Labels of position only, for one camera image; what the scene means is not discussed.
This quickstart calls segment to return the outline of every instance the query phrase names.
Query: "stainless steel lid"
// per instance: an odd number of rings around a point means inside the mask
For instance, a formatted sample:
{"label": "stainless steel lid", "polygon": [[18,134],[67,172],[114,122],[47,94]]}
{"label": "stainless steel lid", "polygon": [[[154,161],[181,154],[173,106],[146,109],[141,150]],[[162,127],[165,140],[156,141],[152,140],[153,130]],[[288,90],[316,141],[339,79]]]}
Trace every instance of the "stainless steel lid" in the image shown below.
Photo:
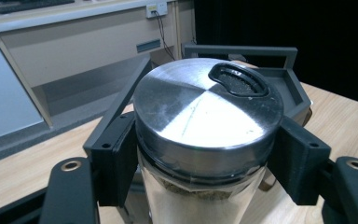
{"label": "stainless steel lid", "polygon": [[164,64],[133,97],[143,153],[174,175],[225,178],[263,165],[283,116],[256,71],[215,59]]}

